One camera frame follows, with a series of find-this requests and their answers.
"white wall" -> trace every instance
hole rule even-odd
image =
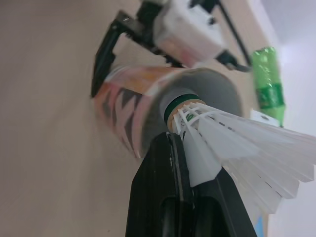
[[[284,126],[316,136],[316,1],[261,0],[279,38],[281,77],[287,104]],[[313,237],[316,182],[301,183],[269,218],[269,237]]]
[[[316,1],[261,0],[280,40],[284,125],[316,136]]]

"bottle label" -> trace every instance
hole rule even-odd
[[[284,105],[281,84],[257,89],[258,102],[261,109],[271,109]]]

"green plastic bottle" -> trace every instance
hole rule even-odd
[[[277,119],[282,126],[285,103],[276,50],[273,47],[257,50],[253,52],[251,59],[261,112]]]

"white feather shuttlecock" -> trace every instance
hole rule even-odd
[[[300,181],[314,180],[316,138],[312,136],[202,103],[184,105],[172,116],[169,129],[182,137],[192,187],[213,180],[224,167],[246,209],[255,203],[272,214],[281,198],[296,197]]]

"green band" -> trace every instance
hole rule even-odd
[[[172,113],[172,111],[182,102],[185,102],[186,100],[192,100],[192,99],[200,99],[197,95],[194,94],[185,94],[185,95],[181,95],[179,97],[177,97],[176,99],[174,99],[166,108],[166,110],[164,111],[164,115],[163,115],[163,120],[164,122],[167,124],[168,123],[168,118],[170,116],[170,114]]]
[[[257,89],[258,102],[261,109],[271,109],[284,105],[281,84]]]

